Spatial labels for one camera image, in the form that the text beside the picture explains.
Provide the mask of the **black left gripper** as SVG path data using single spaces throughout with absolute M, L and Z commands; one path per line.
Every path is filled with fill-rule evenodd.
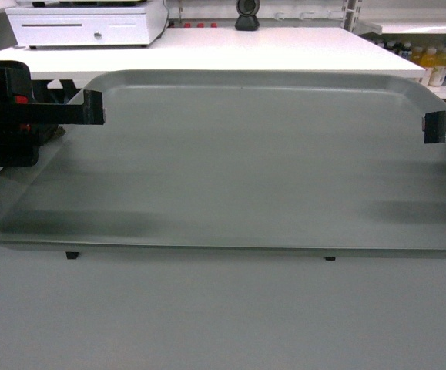
M 83 91 L 78 105 L 42 104 L 26 64 L 0 61 L 0 167 L 31 167 L 41 146 L 65 135 L 60 124 L 105 124 L 103 94 Z

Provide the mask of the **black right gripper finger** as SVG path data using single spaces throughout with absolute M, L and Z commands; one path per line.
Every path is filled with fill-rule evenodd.
M 446 140 L 446 111 L 426 113 L 422 119 L 424 143 L 444 143 Z

